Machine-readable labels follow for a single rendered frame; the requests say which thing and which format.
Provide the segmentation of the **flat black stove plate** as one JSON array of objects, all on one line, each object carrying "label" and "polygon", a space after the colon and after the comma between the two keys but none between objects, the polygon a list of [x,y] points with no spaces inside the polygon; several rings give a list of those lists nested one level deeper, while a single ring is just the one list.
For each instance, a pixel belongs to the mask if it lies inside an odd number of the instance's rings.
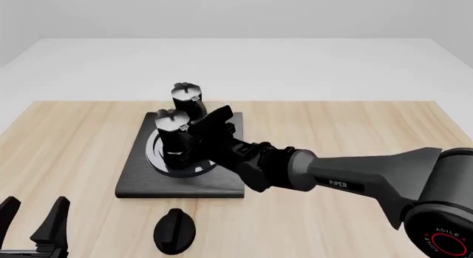
[{"label": "flat black stove plate", "polygon": [[115,187],[118,198],[243,198],[245,184],[235,173],[211,161],[188,171],[172,171],[163,161],[163,144],[149,112]]}]

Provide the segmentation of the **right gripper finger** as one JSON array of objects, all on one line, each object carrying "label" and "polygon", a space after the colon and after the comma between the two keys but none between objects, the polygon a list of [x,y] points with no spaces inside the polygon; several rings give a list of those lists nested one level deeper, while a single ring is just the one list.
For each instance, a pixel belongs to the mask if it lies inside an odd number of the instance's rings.
[{"label": "right gripper finger", "polygon": [[210,160],[225,169],[235,169],[236,155],[232,148],[235,138],[228,135],[195,137],[192,157],[196,161]]},{"label": "right gripper finger", "polygon": [[188,133],[195,137],[210,137],[212,135],[229,135],[234,131],[234,125],[228,125],[227,121],[234,116],[229,105],[208,113],[204,118],[192,124]]}]

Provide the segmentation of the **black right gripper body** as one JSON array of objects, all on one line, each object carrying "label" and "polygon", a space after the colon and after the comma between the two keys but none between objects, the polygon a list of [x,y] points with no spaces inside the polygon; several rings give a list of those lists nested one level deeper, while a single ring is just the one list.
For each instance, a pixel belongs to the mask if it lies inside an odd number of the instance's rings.
[{"label": "black right gripper body", "polygon": [[271,148],[269,142],[247,143],[232,138],[225,142],[224,167],[239,175],[248,188],[262,193],[270,188],[270,183],[260,160]]}]

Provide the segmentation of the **round black stove knob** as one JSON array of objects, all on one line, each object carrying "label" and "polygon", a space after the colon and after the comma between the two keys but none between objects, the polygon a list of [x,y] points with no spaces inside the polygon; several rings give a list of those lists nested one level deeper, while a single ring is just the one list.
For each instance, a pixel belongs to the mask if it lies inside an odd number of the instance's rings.
[{"label": "round black stove knob", "polygon": [[171,208],[157,222],[153,240],[159,251],[166,255],[178,255],[186,251],[195,240],[195,222],[181,208]]}]

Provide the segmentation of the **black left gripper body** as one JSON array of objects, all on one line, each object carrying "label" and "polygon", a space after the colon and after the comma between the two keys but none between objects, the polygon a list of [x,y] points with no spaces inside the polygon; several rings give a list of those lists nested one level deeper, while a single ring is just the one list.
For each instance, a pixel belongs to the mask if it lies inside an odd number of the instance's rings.
[{"label": "black left gripper body", "polygon": [[36,250],[0,250],[0,258],[67,258],[63,248],[37,248]]}]

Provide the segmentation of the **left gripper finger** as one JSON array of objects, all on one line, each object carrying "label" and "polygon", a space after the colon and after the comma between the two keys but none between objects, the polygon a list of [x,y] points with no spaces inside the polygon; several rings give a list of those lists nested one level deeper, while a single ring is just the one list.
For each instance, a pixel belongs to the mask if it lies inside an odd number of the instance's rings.
[{"label": "left gripper finger", "polygon": [[52,253],[55,249],[67,251],[67,218],[70,201],[58,197],[49,214],[30,239],[37,253]]},{"label": "left gripper finger", "polygon": [[0,243],[4,242],[5,235],[20,208],[21,202],[15,197],[7,197],[0,204]]}]

